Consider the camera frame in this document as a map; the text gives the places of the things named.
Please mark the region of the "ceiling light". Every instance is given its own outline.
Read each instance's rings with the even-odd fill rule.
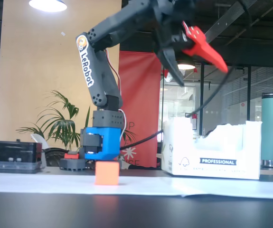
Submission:
[[[31,0],[29,5],[45,12],[60,12],[66,10],[66,4],[61,0]]]
[[[195,68],[193,59],[190,56],[185,55],[182,52],[176,52],[175,58],[180,70],[191,70]]]
[[[178,66],[179,66],[179,69],[180,69],[180,70],[191,70],[191,69],[194,69],[194,68],[195,68],[194,65],[183,64],[183,63],[180,63]]]

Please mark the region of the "table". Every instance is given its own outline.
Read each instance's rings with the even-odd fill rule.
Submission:
[[[41,174],[63,172],[72,174],[57,169],[47,169]],[[122,175],[168,174],[128,170]],[[262,175],[261,181],[273,181],[273,176]],[[270,228],[273,227],[273,199],[0,193],[0,228],[44,227]]]

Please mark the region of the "cardboard box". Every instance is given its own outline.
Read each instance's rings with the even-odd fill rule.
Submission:
[[[218,126],[195,141],[190,119],[171,118],[165,123],[161,167],[174,175],[258,180],[261,123]]]

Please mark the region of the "red banner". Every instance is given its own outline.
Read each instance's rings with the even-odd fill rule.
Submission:
[[[123,107],[127,118],[126,136],[121,146],[144,139],[158,130],[161,64],[154,53],[126,52],[119,55]],[[122,150],[125,161],[156,167],[157,138]]]

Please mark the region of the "green tumbler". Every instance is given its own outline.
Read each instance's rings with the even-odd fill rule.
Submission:
[[[262,94],[261,165],[273,168],[273,93]]]

